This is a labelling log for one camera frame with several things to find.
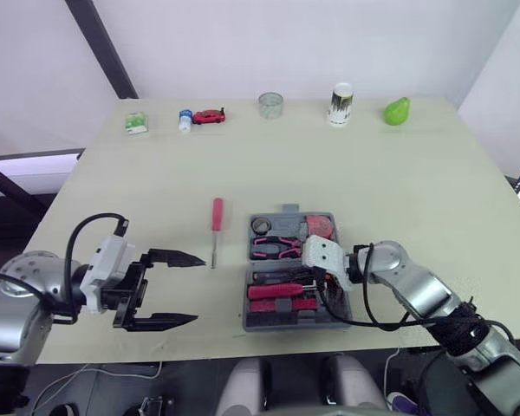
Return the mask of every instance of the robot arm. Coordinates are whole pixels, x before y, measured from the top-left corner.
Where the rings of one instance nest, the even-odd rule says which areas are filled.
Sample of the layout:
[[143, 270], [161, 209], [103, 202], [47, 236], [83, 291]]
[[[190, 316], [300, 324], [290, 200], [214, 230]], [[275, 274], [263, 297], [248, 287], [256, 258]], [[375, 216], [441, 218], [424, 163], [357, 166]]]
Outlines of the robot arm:
[[23, 253], [0, 269], [0, 276], [13, 277], [43, 294], [38, 299], [16, 280], [0, 279], [0, 414], [26, 404], [20, 392], [30, 366], [36, 363], [53, 323], [69, 322], [57, 316], [76, 318], [82, 305], [96, 314], [114, 310], [114, 328], [127, 331], [164, 331], [198, 318], [167, 313], [135, 317], [145, 296], [147, 269], [155, 263], [192, 267], [205, 262], [181, 251], [158, 249], [134, 261], [135, 247], [120, 234], [107, 237], [90, 264], [71, 262], [70, 291], [64, 280], [66, 262], [47, 251]]
[[[370, 249], [346, 254], [335, 242], [309, 238], [302, 262], [333, 274], [344, 289], [362, 283]], [[472, 384], [501, 413], [520, 415], [520, 351], [461, 302], [430, 270], [417, 265], [393, 241], [374, 245], [368, 282], [382, 283], [415, 319], [444, 318], [424, 325], [447, 351], [447, 357], [471, 378]]]

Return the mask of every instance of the green box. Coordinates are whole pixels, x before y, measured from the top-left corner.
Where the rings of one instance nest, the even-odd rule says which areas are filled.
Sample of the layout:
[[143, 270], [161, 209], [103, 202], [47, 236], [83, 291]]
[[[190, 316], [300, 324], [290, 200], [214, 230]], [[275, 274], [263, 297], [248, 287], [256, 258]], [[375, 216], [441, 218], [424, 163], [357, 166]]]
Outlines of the green box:
[[148, 119], [142, 111], [130, 113], [125, 116], [125, 131], [129, 134], [144, 133], [148, 131]]

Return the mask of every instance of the white wall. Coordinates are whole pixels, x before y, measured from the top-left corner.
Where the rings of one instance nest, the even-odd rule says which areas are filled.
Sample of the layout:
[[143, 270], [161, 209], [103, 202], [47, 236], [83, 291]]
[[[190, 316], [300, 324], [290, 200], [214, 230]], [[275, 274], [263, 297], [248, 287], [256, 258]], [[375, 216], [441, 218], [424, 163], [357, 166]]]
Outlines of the white wall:
[[0, 155], [84, 147], [117, 96], [61, 0], [0, 0]]
[[444, 96], [459, 106], [519, 1], [94, 0], [143, 98]]
[[520, 8], [459, 113], [505, 175], [520, 175]]

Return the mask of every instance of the small bottle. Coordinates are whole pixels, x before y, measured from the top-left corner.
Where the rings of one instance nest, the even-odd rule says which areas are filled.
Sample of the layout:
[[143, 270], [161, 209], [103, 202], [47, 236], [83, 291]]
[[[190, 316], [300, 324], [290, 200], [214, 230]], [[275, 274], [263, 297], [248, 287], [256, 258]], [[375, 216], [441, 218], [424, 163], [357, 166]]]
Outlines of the small bottle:
[[181, 110], [179, 111], [179, 131], [189, 133], [192, 125], [192, 111]]

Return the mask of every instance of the red toy car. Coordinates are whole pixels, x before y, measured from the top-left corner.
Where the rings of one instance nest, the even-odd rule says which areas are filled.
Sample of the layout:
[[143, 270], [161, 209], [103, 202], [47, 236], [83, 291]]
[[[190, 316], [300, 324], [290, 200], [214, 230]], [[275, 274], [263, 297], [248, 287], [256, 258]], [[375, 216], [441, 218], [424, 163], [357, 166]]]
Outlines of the red toy car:
[[192, 116], [192, 124], [221, 123], [225, 121], [224, 108], [221, 110], [199, 111]]

